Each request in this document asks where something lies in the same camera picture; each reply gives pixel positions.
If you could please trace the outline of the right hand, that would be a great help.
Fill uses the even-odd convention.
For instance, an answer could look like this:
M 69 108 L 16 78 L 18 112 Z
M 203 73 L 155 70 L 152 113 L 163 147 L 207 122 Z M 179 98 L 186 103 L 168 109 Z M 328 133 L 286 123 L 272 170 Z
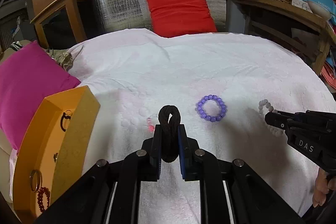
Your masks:
M 334 179 L 327 181 L 327 175 L 327 172 L 319 168 L 312 198 L 313 207 L 322 206 L 326 201 L 326 195 L 329 193 L 329 190 L 334 189 Z

